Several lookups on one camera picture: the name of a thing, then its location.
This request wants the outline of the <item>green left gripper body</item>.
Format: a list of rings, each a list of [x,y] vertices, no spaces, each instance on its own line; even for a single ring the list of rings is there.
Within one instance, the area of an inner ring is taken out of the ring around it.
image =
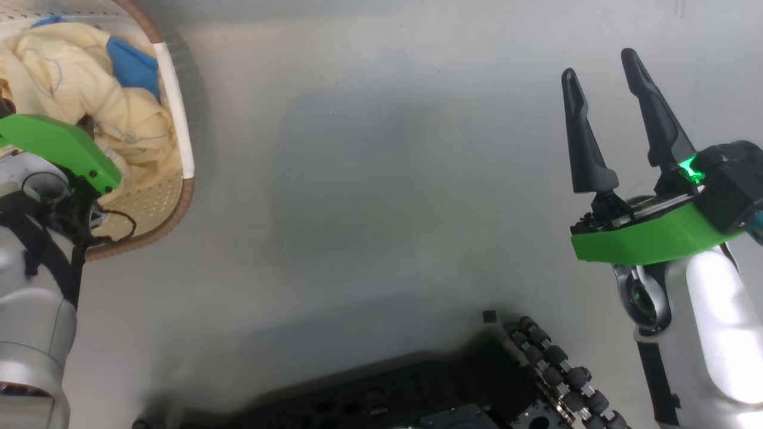
[[[84,178],[101,195],[117,190],[122,172],[76,125],[44,115],[10,114],[1,120],[2,147],[11,146]]]

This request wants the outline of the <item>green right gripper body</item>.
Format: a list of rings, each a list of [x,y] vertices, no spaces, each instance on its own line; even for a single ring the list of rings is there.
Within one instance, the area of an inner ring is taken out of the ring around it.
[[[626,201],[599,192],[591,211],[570,227],[576,258],[608,265],[653,265],[711,250],[742,234],[717,230],[697,206],[697,196],[646,196]]]

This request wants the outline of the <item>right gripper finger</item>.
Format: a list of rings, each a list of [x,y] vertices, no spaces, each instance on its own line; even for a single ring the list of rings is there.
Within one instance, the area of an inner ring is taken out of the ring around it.
[[[575,71],[567,68],[562,73],[561,82],[574,192],[612,192],[619,186],[618,175],[603,160],[588,120],[588,101]]]
[[[690,167],[690,160],[697,151],[637,51],[622,49],[621,61],[629,90],[640,106],[649,145],[649,164],[663,172],[697,179],[697,173]]]

